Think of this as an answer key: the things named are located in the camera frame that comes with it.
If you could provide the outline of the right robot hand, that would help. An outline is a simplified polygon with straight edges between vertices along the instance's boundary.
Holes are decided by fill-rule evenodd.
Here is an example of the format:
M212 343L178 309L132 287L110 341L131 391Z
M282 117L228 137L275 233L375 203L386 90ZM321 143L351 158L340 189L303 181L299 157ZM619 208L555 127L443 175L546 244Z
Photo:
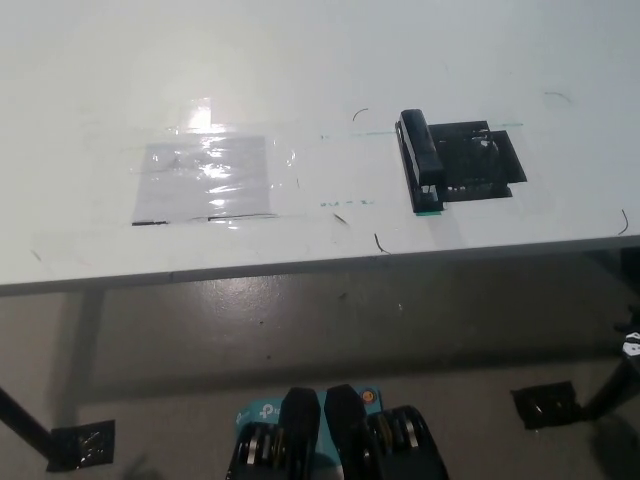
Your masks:
M628 358L638 357L640 354L640 333L638 323L619 324L615 330L624 335L622 353Z

